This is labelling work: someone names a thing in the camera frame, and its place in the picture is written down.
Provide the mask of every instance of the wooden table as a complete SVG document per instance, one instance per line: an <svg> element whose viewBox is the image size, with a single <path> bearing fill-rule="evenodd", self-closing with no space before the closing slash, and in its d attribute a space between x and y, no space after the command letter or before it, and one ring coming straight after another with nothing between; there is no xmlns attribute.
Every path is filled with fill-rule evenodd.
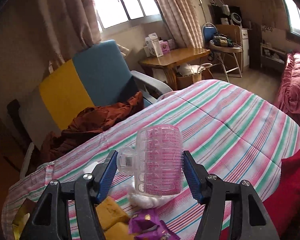
<svg viewBox="0 0 300 240"><path fill-rule="evenodd" d="M168 54L161 57L149 57L139 61L142 67L160 68L163 69L168 79L168 85L173 90L178 90L177 79L174 71L174 67L181 65L182 63L189 62L191 60L207 57L210 54L209 49L199 48L182 48L174 49Z"/></svg>

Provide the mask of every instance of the pink blanket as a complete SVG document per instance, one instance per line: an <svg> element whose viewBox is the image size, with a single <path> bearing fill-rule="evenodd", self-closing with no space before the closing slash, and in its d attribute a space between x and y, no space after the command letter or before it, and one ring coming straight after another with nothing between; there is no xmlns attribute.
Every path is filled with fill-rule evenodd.
<svg viewBox="0 0 300 240"><path fill-rule="evenodd" d="M300 126L300 53L288 55L274 105Z"/></svg>

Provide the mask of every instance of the yellow sponge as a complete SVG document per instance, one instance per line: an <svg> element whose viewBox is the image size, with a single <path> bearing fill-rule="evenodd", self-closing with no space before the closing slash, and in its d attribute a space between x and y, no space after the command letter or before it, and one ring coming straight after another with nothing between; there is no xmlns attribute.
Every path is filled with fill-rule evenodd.
<svg viewBox="0 0 300 240"><path fill-rule="evenodd" d="M105 231L118 222L128 223L130 220L126 212L109 196L96 207L96 211L101 227Z"/></svg>
<svg viewBox="0 0 300 240"><path fill-rule="evenodd" d="M106 240L133 240L137 234L128 234L128 225L122 222L116 223L105 232Z"/></svg>

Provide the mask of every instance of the window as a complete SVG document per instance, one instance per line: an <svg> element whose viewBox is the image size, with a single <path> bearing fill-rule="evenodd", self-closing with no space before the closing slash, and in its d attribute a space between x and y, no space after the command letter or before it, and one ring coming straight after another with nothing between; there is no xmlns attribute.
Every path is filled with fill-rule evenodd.
<svg viewBox="0 0 300 240"><path fill-rule="evenodd" d="M293 0L284 1L288 9L287 13L291 31L300 35L300 10Z"/></svg>
<svg viewBox="0 0 300 240"><path fill-rule="evenodd" d="M154 0L94 0L101 32L161 20Z"/></svg>

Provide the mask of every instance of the purple candy wrapper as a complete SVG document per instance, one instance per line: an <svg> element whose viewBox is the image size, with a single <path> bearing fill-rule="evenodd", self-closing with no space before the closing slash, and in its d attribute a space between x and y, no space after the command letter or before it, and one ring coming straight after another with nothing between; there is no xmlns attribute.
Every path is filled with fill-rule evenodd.
<svg viewBox="0 0 300 240"><path fill-rule="evenodd" d="M143 233L135 236L135 240L180 240L180 237L169 230L163 220L160 220L160 225L156 230Z"/></svg>
<svg viewBox="0 0 300 240"><path fill-rule="evenodd" d="M129 221L129 234L141 233L146 230L154 230L160 225L160 219L153 208L142 209L133 214Z"/></svg>

